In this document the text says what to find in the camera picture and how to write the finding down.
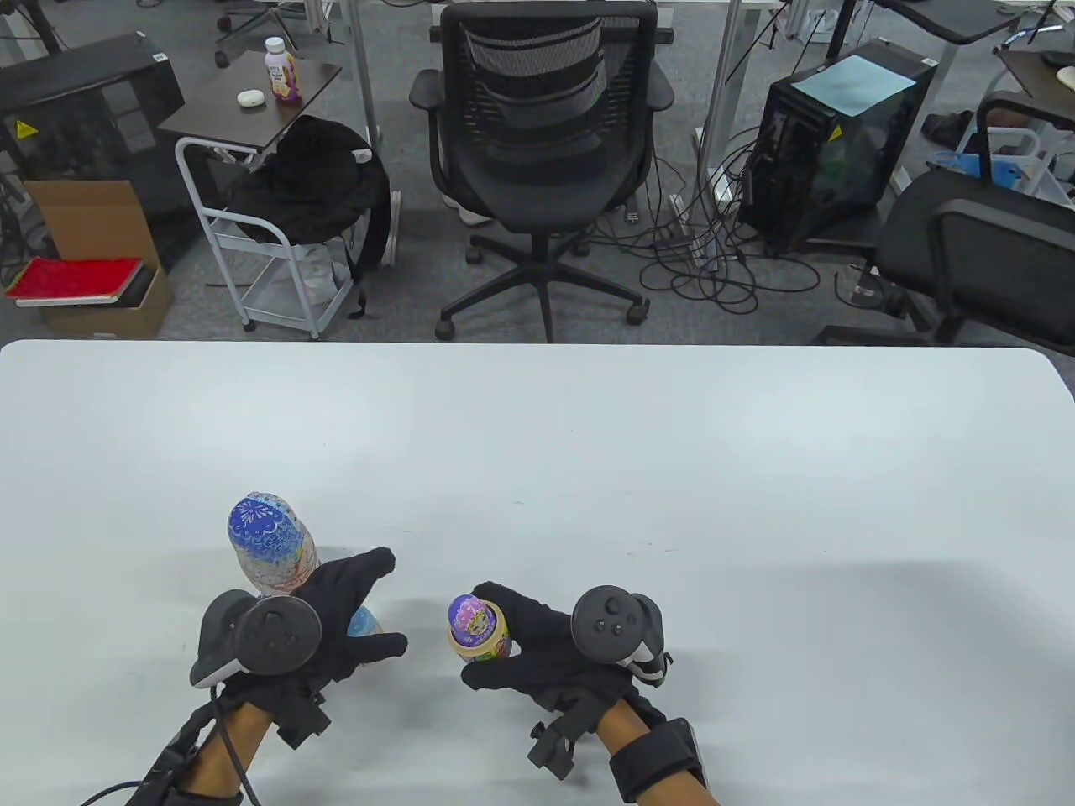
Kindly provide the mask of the person's right hand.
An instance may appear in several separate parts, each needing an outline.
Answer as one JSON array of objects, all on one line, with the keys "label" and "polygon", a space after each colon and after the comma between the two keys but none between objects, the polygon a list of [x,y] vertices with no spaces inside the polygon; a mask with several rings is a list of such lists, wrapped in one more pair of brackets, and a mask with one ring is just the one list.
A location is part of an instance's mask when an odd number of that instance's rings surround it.
[{"label": "person's right hand", "polygon": [[475,691],[510,688],[533,701],[560,695],[557,709],[565,710],[567,694],[586,690],[606,709],[624,701],[648,728],[668,721],[664,713],[642,696],[628,670],[588,659],[569,632],[569,616],[494,581],[473,587],[472,594],[494,603],[506,617],[508,633],[521,651],[513,657],[464,665],[462,683]]}]

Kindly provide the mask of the person's left hand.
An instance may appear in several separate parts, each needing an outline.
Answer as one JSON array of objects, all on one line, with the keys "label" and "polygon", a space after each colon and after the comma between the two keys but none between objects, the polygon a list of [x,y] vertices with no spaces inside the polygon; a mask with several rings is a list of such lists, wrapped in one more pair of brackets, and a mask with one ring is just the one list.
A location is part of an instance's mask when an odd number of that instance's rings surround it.
[{"label": "person's left hand", "polygon": [[231,676],[223,688],[225,699],[276,715],[285,699],[318,693],[327,683],[344,682],[362,665],[406,653],[408,641],[401,633],[354,636],[347,632],[354,613],[364,606],[374,584],[395,568],[396,557],[388,547],[322,562],[293,591],[295,598],[307,602],[318,614],[322,627],[318,649],[306,664],[287,674]]}]

